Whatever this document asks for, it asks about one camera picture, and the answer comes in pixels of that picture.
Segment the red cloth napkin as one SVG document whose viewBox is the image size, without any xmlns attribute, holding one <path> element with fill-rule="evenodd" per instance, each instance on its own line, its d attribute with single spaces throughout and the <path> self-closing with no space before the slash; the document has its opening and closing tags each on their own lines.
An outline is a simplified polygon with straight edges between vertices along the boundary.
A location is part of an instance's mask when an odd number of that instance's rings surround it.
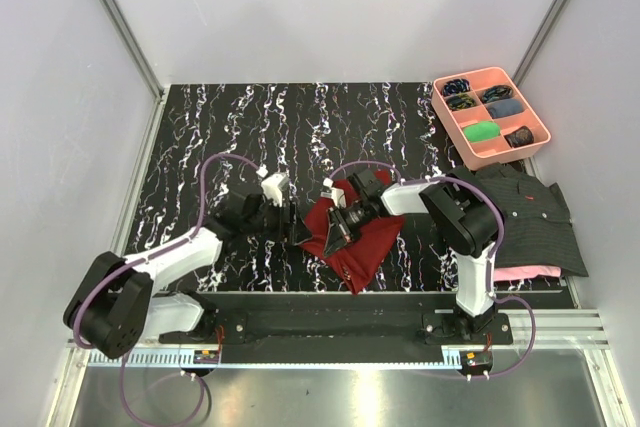
<svg viewBox="0 0 640 427">
<path fill-rule="evenodd" d="M 355 243 L 325 257 L 323 250 L 328 231 L 327 210 L 335 206 L 330 199 L 320 197 L 304 219 L 311 238 L 302 244 L 302 248 L 331 267 L 348 290 L 357 294 L 373 280 L 391 251 L 404 226 L 404 218 L 386 213 L 378 201 L 383 191 L 392 185 L 389 171 L 364 169 L 345 179 L 337 180 L 333 176 L 327 178 L 331 178 L 344 190 L 345 207 L 362 204 L 370 212 L 370 221 L 361 227 L 361 236 Z"/>
</svg>

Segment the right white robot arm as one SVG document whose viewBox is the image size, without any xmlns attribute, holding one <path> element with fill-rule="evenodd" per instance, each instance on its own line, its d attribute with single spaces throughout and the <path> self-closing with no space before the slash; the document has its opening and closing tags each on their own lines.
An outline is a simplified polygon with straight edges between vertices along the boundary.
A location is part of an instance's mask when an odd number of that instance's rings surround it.
<svg viewBox="0 0 640 427">
<path fill-rule="evenodd" d="M 481 344 L 490 339 L 497 314 L 494 265 L 505 234 L 504 219 L 470 171 L 456 168 L 448 176 L 384 184 L 370 169 L 347 177 L 358 199 L 341 201 L 333 182 L 328 232 L 323 254 L 329 257 L 356 243 L 363 226 L 383 217 L 427 214 L 453 250 L 458 289 L 450 313 L 423 320 L 423 336 L 431 345 Z"/>
</svg>

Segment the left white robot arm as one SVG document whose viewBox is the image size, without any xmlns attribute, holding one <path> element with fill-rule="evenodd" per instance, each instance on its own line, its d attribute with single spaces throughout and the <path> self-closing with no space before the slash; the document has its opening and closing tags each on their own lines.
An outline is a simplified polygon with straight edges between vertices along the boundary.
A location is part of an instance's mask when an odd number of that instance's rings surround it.
<svg viewBox="0 0 640 427">
<path fill-rule="evenodd" d="M 196 343 L 213 337 L 213 303 L 195 292 L 163 288 L 206 265 L 240 237 L 264 236 L 299 246 L 311 239 L 295 203 L 259 192 L 229 192 L 210 215 L 163 246 L 120 257 L 107 251 L 92 262 L 64 314 L 76 345 L 118 359 L 141 341 L 183 333 Z"/>
</svg>

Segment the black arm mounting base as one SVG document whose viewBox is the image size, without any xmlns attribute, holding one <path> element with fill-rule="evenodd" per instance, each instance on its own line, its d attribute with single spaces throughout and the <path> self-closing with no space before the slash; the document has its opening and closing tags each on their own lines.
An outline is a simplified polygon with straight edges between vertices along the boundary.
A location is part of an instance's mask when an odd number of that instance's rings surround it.
<svg viewBox="0 0 640 427">
<path fill-rule="evenodd" d="M 429 345 L 507 346 L 509 318 L 492 307 L 479 321 L 463 317 L 452 293 L 208 293 L 205 332 L 171 331 L 163 344 L 204 344 L 224 332 L 226 345 L 267 338 L 403 337 Z"/>
</svg>

